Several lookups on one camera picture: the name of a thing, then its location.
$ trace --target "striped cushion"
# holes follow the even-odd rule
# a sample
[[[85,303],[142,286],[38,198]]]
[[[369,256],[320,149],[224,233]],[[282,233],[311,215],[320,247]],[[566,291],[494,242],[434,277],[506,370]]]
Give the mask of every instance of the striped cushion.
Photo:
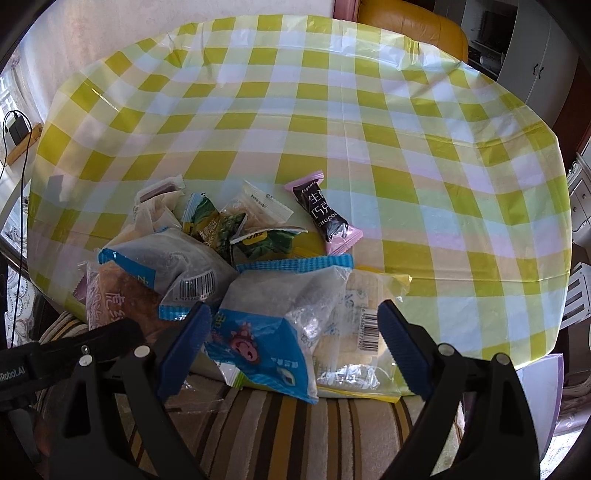
[[[86,325],[66,317],[61,323],[59,319],[42,341],[81,331],[86,331]],[[167,411],[210,480],[378,479],[423,407],[419,397],[404,397],[396,404],[320,399],[311,405],[278,393],[236,390],[198,375],[191,375],[189,381],[197,392],[219,401],[203,403],[207,408],[198,404],[197,411],[182,411],[175,405]],[[40,395],[38,408],[46,419],[60,404],[63,390],[57,392],[58,386]],[[120,395],[118,400],[137,464],[156,473],[125,396]],[[462,410],[458,408],[436,472],[452,464],[463,428]]]

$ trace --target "checkered tablecloth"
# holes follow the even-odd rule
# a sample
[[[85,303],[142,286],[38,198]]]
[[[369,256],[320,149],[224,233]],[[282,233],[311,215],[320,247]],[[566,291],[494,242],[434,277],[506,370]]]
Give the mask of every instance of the checkered tablecloth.
[[[221,209],[247,179],[315,232],[281,186],[323,170],[329,204],[363,229],[356,264],[412,275],[403,311],[436,341],[519,365],[557,336],[571,224],[556,137],[397,33],[272,15],[142,40],[61,87],[34,168],[28,265],[77,314],[78,264],[131,220],[140,188],[182,174]],[[323,251],[316,233],[296,243]]]

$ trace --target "yellow leather chair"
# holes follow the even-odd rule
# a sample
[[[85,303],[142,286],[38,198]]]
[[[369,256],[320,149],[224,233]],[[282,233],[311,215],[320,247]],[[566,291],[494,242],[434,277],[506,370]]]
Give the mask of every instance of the yellow leather chair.
[[[451,20],[402,0],[361,0],[357,22],[401,33],[468,61],[468,40]]]

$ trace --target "metal screw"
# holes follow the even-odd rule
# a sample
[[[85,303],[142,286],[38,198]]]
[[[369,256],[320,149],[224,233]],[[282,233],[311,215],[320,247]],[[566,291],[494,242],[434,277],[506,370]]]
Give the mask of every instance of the metal screw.
[[[82,367],[88,367],[92,363],[92,356],[91,355],[83,355],[80,357],[80,360],[78,360],[78,363]]]
[[[455,348],[452,347],[449,343],[442,343],[437,347],[437,350],[443,356],[452,356],[456,352]]]
[[[150,347],[148,345],[140,345],[134,350],[134,355],[137,358],[143,358],[150,354]]]
[[[509,357],[506,356],[504,353],[499,353],[496,356],[496,361],[499,362],[501,365],[509,365],[511,363]]]

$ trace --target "brown snack package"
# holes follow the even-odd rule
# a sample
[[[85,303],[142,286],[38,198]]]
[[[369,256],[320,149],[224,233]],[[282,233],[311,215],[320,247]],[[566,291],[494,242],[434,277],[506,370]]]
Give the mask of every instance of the brown snack package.
[[[115,262],[88,263],[86,278],[89,330],[127,317],[139,324],[148,343],[154,343],[160,333],[171,326],[171,322],[158,318],[162,295],[143,285]]]

